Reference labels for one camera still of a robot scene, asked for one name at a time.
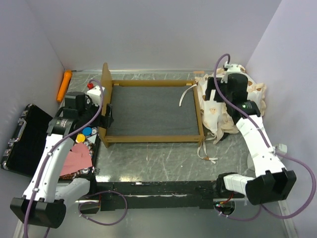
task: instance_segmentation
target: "black briefcase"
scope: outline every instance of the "black briefcase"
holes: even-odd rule
[[[52,117],[34,104],[25,107],[3,153],[1,168],[32,177],[44,151]]]

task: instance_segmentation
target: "red cap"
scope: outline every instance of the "red cap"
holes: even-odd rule
[[[93,83],[87,83],[87,88],[92,89],[94,87]]]

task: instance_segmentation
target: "orange cylinder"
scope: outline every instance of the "orange cylinder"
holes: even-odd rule
[[[61,83],[61,86],[60,86],[58,94],[57,94],[57,101],[59,103],[61,101],[63,101],[63,98],[64,98],[65,93],[67,91],[68,84],[70,82],[70,79],[71,79],[72,75],[73,75],[73,73],[70,70],[66,70],[65,73],[64,73],[64,78],[63,78],[63,81]]]

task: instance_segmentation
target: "gray fabric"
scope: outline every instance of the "gray fabric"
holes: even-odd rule
[[[114,86],[107,135],[199,135],[192,89],[178,106],[188,88]]]

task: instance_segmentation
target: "purple cable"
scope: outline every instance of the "purple cable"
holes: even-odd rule
[[[115,193],[115,194],[118,194],[119,196],[121,196],[124,200],[124,203],[125,203],[125,208],[124,208],[124,213],[123,215],[120,217],[119,220],[117,220],[116,222],[112,222],[112,223],[102,223],[102,222],[97,222],[96,220],[93,220],[87,216],[85,216],[84,214],[81,213],[80,211],[80,208],[84,205],[84,204],[99,204],[97,202],[84,202],[82,204],[80,204],[78,206],[78,212],[80,214],[80,216],[82,216],[83,218],[86,218],[87,220],[91,221],[91,222],[94,222],[98,225],[102,225],[102,226],[112,226],[112,225],[115,225],[115,224],[118,224],[119,222],[121,222],[123,220],[123,218],[125,217],[125,215],[127,215],[127,212],[128,212],[128,202],[127,202],[127,199],[124,197],[123,194],[119,193],[119,192],[116,192],[116,191],[102,191],[102,192],[97,192],[93,195],[89,195],[87,197],[91,197],[91,196],[95,196],[95,195],[99,195],[99,194],[103,194],[103,193]]]
[[[258,210],[258,212],[256,213],[256,215],[253,216],[253,217],[251,217],[251,218],[246,218],[246,219],[237,218],[237,217],[231,217],[231,216],[226,216],[226,215],[224,215],[223,213],[220,213],[220,212],[219,212],[219,215],[221,215],[221,216],[223,216],[223,217],[226,217],[226,218],[228,218],[228,219],[231,219],[231,220],[239,221],[239,222],[250,222],[250,221],[253,221],[253,220],[255,220],[256,218],[259,217],[259,215],[261,214],[261,210],[262,210],[262,209],[261,209],[261,206],[259,206],[259,210]]]
[[[78,132],[80,132],[82,129],[84,129],[85,127],[87,127],[90,123],[92,123],[97,117],[98,115],[100,114],[102,108],[103,108],[103,103],[104,103],[104,94],[103,94],[103,88],[100,84],[99,81],[95,80],[95,79],[92,79],[90,80],[89,82],[95,82],[97,83],[97,85],[100,87],[100,91],[102,92],[101,93],[101,105],[99,106],[96,114],[93,116],[93,118],[87,122],[85,125],[83,125],[81,128],[78,128],[77,130],[73,131],[72,133],[66,135],[65,137],[63,137],[58,143],[56,143],[55,146],[52,147],[52,149],[49,151],[49,153],[53,153],[53,151],[63,142],[65,141],[67,138],[70,138],[71,136],[77,134]],[[45,169],[45,166],[48,162],[48,160],[50,159],[50,155],[46,155],[43,163],[42,163],[42,166],[40,168],[40,171],[39,171],[39,175],[36,179],[36,182],[35,182],[35,185],[34,185],[34,188],[38,188],[39,187],[39,184],[40,184],[40,181],[41,181],[41,178],[43,176],[43,173],[44,173],[44,169]],[[33,191],[32,192],[32,195],[31,195],[31,198],[30,198],[30,201],[29,201],[29,204],[28,204],[28,207],[26,209],[26,213],[25,213],[25,218],[24,218],[24,238],[29,238],[28,236],[28,221],[29,221],[29,216],[30,216],[30,211],[31,211],[31,207],[32,207],[32,203],[35,199],[35,196],[36,196],[36,191]],[[45,237],[47,237],[48,233],[49,233],[49,230],[50,228],[47,229],[46,233],[45,233]]]
[[[226,102],[226,104],[228,104],[229,106],[231,106],[232,108],[237,110],[239,113],[241,113],[243,116],[245,116],[247,119],[249,119],[252,122],[252,124],[256,127],[257,131],[260,133],[261,137],[263,138],[263,141],[265,142],[266,146],[269,148],[271,146],[270,146],[269,142],[267,141],[266,137],[264,136],[263,132],[260,130],[259,126],[256,124],[256,122],[254,120],[252,120],[252,118],[248,114],[246,114],[244,111],[242,111],[240,108],[238,108],[237,106],[232,104],[228,99],[226,99],[226,97],[223,95],[223,93],[221,92],[221,90],[217,84],[217,76],[216,76],[217,68],[218,68],[220,61],[226,56],[228,56],[228,63],[229,63],[230,62],[230,54],[224,54],[218,59],[218,61],[216,62],[216,65],[214,67],[213,79],[214,79],[214,84],[215,84],[216,90],[217,90],[218,94],[220,95],[220,97]],[[280,219],[289,219],[289,218],[293,218],[293,217],[297,216],[298,214],[300,214],[312,202],[314,195],[316,193],[316,178],[315,178],[315,175],[314,175],[314,172],[312,171],[312,169],[308,165],[306,165],[304,162],[299,161],[297,159],[294,159],[288,155],[282,155],[278,152],[276,152],[275,154],[277,156],[281,156],[287,160],[294,161],[294,162],[302,165],[309,172],[311,179],[312,179],[312,190],[311,190],[311,193],[310,193],[307,201],[294,213],[292,213],[288,216],[280,216],[280,215],[274,214],[273,212],[269,211],[264,205],[261,205],[264,208],[264,210],[266,210],[268,213],[270,213],[274,217],[280,218]]]

